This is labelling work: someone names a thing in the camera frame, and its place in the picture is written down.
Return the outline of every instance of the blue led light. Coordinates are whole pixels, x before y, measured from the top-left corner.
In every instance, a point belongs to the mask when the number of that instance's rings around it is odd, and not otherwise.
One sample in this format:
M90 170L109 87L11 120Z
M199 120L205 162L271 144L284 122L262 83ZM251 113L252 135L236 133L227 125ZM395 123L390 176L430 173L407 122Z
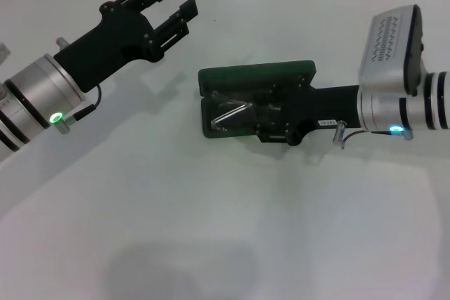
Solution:
M389 131L391 133L403 133L405 131L405 128L402 126L390 126Z

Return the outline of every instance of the cylindrical joint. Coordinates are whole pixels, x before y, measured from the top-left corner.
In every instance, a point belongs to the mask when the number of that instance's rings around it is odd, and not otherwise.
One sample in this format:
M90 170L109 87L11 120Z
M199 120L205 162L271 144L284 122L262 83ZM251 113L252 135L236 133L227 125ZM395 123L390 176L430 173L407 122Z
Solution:
M446 75L446 72L425 74L415 97L376 95L360 89L361 126L367 131L389 131L391 126L408 130L448 129L450 80Z
M0 94L0 161L50 127L52 115L65 115L84 100L72 77L49 55L6 80Z

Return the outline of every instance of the label sticker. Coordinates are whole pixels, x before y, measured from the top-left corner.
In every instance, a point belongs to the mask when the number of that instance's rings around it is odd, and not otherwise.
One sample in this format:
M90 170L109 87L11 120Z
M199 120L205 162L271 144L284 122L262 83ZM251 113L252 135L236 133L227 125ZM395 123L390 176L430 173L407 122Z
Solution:
M317 121L320 126L337 126L338 123L335 119L323 119L322 121Z

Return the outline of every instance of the white table surface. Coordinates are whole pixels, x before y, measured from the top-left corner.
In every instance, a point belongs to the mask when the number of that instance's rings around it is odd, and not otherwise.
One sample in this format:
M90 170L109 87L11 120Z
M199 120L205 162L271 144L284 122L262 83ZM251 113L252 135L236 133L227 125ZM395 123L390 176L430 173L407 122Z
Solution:
M5 80L74 41L109 0L0 0ZM159 25L185 0L145 12ZM450 294L450 131L332 131L301 146L207 140L198 70L312 59L314 86L357 83L371 17L417 3L424 59L450 68L450 0L197 0L191 34L103 84L71 134L0 168L8 300L441 300ZM96 92L88 95L96 99Z

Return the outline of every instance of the green led light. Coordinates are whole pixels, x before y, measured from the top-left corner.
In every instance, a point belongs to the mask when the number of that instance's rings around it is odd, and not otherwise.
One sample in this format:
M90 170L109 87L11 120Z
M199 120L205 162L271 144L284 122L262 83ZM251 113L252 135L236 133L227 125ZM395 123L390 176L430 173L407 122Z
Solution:
M50 123L56 123L57 121L59 121L60 119L63 118L63 113L62 112L56 112L55 114L50 116Z

